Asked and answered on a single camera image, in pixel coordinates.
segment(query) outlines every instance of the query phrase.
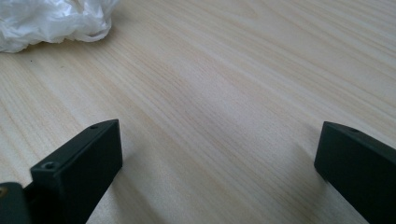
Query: wooden table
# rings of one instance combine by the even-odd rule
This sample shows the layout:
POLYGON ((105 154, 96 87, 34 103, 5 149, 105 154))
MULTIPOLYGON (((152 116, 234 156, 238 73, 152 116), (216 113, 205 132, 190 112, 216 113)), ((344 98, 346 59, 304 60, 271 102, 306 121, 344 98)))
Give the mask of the wooden table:
POLYGON ((0 83, 0 182, 120 119, 89 223, 366 223, 313 161, 324 120, 396 147, 396 3, 121 1, 102 41, 0 54, 0 83))

